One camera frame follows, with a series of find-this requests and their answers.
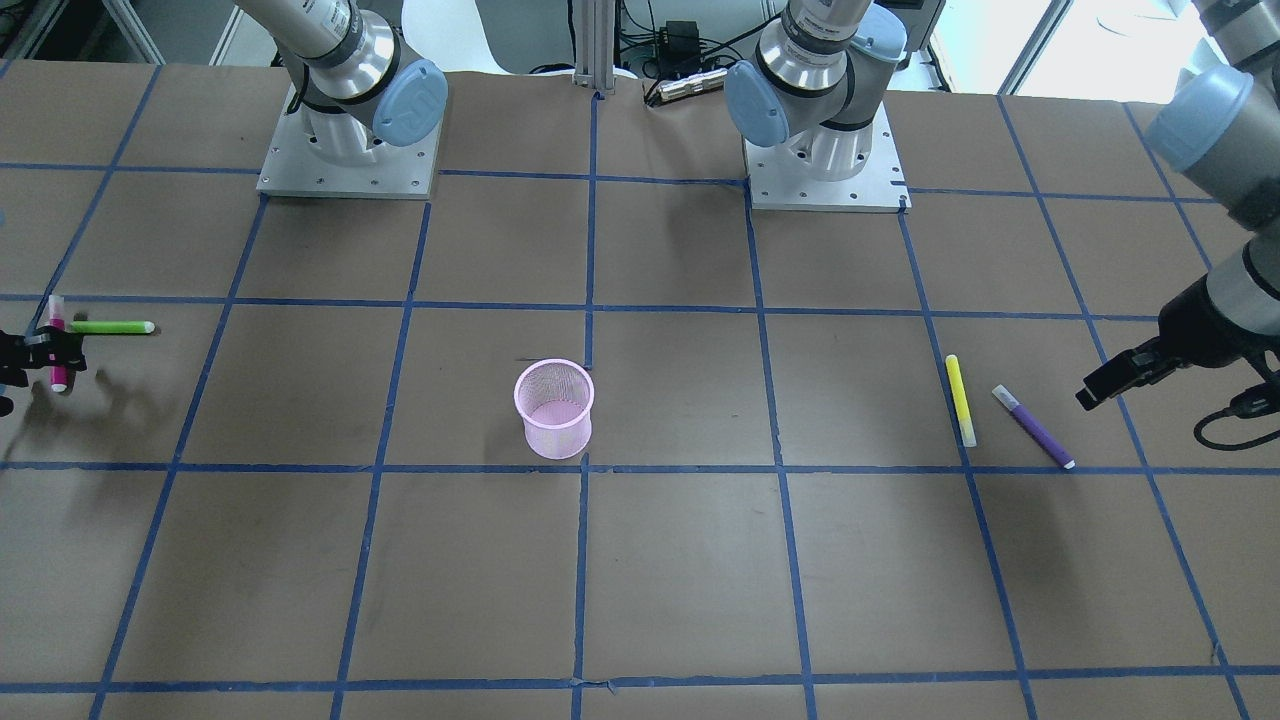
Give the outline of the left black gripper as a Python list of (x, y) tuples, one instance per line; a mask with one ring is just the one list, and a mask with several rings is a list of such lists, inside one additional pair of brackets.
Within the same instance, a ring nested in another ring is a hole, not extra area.
[(1208, 277), (1167, 302), (1158, 314), (1158, 333), (1134, 348), (1134, 360), (1108, 360), (1083, 380), (1076, 402), (1092, 411), (1129, 389), (1153, 386), (1179, 369), (1220, 369), (1261, 355), (1261, 338), (1243, 331), (1210, 299)]

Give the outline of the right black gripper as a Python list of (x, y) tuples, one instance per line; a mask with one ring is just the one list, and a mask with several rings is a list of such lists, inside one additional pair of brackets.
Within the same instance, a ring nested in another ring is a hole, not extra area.
[(82, 338), (61, 328), (37, 328), (27, 334), (1, 336), (1, 386), (24, 388), (26, 373), (45, 368), (86, 372)]

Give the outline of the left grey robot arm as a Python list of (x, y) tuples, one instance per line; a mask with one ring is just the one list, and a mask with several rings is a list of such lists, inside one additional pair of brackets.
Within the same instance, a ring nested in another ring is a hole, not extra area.
[(818, 186), (896, 147), (908, 191), (886, 206), (923, 233), (960, 309), (1153, 315), (1156, 336), (1079, 393), (1096, 407), (1181, 368), (1277, 351), (1277, 4), (965, 1), (940, 24), (943, 94), (886, 97), (902, 1), (794, 1), (724, 85), (735, 129), (768, 167)]

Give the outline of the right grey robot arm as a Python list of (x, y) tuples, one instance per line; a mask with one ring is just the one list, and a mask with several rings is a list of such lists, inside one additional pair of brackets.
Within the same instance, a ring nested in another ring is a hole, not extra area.
[(50, 400), (18, 352), (93, 300), (210, 304), (260, 222), (393, 249), (429, 206), (445, 74), (356, 1), (236, 1), (278, 68), (3, 61), (3, 411)]

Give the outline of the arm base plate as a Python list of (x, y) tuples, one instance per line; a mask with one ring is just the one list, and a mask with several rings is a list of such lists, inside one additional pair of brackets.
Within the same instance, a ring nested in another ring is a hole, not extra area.
[(291, 87), (256, 190), (269, 197), (428, 201), (442, 129), (410, 146), (388, 145), (353, 117), (315, 111)]
[(742, 141), (751, 206), (776, 211), (900, 213), (913, 206), (888, 113), (869, 126), (818, 126), (786, 143)]

